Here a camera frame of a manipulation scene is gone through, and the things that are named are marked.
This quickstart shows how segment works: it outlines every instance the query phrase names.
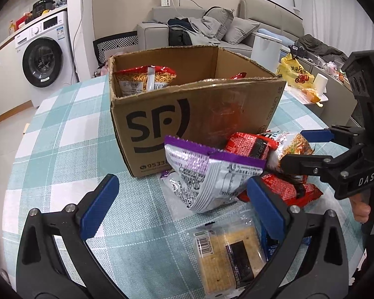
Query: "blue gripper pad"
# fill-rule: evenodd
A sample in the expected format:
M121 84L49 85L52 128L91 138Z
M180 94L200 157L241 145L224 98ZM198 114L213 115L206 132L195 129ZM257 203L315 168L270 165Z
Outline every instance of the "blue gripper pad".
M116 175L111 175L107 183L102 186L98 196L96 196L90 207L86 210L85 214L81 218L80 232L81 239L83 241L96 235L100 224L104 220L105 215L110 209L118 193L118 177Z
M310 143L328 143L334 139L334 134L328 129L302 130L301 135Z
M248 179L246 192L269 236L272 239L282 241L285 236L284 219L253 178Z

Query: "pillow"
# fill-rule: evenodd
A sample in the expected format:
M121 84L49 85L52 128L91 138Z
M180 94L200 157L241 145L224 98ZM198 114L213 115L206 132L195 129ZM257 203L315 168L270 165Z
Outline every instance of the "pillow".
M259 30L258 30L258 33L260 33L260 34L265 34L265 35L268 35L268 36L270 36L270 37L274 37L274 38L278 38L278 39L280 39L281 40L281 43L283 44L283 46L285 46L285 47L288 47L288 46L293 46L294 44L295 44L295 42L294 41L292 41L291 39L289 39L289 38L287 38L287 37L285 37L285 36L282 36L282 35L277 35L277 34L275 34L275 33L272 33L271 31L268 31L268 30L266 30L266 29L263 29L263 28L260 28Z
M254 20L234 18L223 40L232 45L238 45L246 37L257 31L260 23Z
M221 26L214 36L217 40L222 40L224 35L226 34L228 28L230 27L234 15L233 15L234 10L229 10L225 8L221 8L219 6L214 6L213 8L210 8L204 16L208 16L211 18L216 19L218 22L221 23Z

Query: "red tractor print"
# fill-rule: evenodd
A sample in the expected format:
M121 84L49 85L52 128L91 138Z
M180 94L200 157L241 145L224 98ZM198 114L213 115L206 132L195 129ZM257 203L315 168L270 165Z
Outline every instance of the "red tractor print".
M309 81L309 75L299 74L299 76L295 79L295 83L304 84L305 81Z

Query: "toilet paper roll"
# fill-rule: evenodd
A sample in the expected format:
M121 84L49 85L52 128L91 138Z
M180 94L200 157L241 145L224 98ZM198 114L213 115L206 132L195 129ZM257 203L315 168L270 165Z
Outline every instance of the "toilet paper roll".
M314 79L314 88L316 89L317 93L319 95L323 95L325 90L325 86L327 85L328 78L326 78L324 75L318 73L316 78Z

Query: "checkered tablecloth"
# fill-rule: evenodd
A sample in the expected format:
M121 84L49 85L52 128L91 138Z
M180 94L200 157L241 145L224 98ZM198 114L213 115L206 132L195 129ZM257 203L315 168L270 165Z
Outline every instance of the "checkered tablecloth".
M270 124L272 130L299 132L325 125L284 92ZM337 156L345 149L317 144L316 154ZM192 242L186 230L246 210L235 203L203 215L175 219L166 204L157 176L132 178L115 140L106 77L64 87L46 99L17 151L3 209L3 238L7 271L15 287L19 240L31 208L43 213L78 203L107 173L116 174L120 192L95 238L87 241L108 275L131 299L203 298ZM346 241L352 275L363 254L360 224L348 200L336 201L328 185L310 178L324 195L305 209L323 214L334 209ZM72 278L82 283L62 239L60 253ZM302 258L304 248L299 252ZM297 272L294 265L287 275Z

